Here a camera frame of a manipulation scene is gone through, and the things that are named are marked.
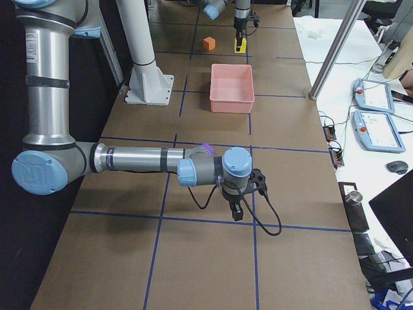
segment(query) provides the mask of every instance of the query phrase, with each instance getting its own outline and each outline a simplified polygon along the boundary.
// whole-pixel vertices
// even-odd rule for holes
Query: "chair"
[[[397,0],[394,3],[367,1],[362,12],[369,15],[369,17],[365,18],[364,22],[366,22],[366,25],[373,33],[377,33],[380,26],[389,26],[392,24],[391,19],[396,16],[402,1],[403,0]]]

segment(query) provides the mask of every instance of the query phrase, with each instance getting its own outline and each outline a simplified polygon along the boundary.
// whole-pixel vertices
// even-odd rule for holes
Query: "light blue cap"
[[[12,0],[22,8],[44,8],[56,2],[56,0]]]
[[[222,156],[224,169],[237,178],[249,176],[252,170],[250,153],[242,147],[232,147]]]
[[[211,21],[219,16],[218,10],[212,5],[207,5],[206,7],[204,7],[204,13],[209,17]]]
[[[36,150],[20,153],[12,164],[13,178],[26,191],[49,195],[67,184],[67,173],[51,155]]]
[[[194,162],[190,158],[179,161],[178,181],[181,186],[196,186],[196,169]]]
[[[97,39],[101,36],[101,27],[90,29],[76,29],[72,37],[77,37],[79,39]]]

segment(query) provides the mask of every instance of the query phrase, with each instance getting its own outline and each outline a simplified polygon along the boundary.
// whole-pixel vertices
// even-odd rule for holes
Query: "metal pole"
[[[110,71],[115,79],[116,86],[120,86],[123,83],[123,73],[119,61],[117,60],[116,52],[110,39],[108,29],[106,28],[105,20],[103,19],[102,12],[99,10],[101,36],[99,38],[103,52],[108,60]]]
[[[334,63],[336,62],[336,59],[341,49],[343,48],[343,45],[354,26],[354,23],[357,21],[357,18],[359,17],[365,3],[366,0],[354,0],[348,8],[346,16],[341,23],[338,33],[334,38],[330,50],[328,51],[328,54],[324,60],[323,66],[321,66],[317,79],[310,91],[311,100],[316,100],[319,93],[321,92],[321,89],[323,88],[323,85],[327,80],[327,77],[330,74],[331,69],[333,68]]]

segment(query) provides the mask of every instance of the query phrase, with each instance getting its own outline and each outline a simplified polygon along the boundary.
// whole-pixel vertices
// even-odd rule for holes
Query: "white stand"
[[[174,76],[156,66],[144,0],[117,0],[134,68],[126,103],[168,105]]]

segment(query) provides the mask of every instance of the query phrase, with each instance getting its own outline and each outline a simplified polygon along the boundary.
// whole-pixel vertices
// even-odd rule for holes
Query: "purple object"
[[[202,143],[200,147],[202,147],[204,150],[206,150],[209,153],[209,155],[215,156],[215,150],[209,144]]]

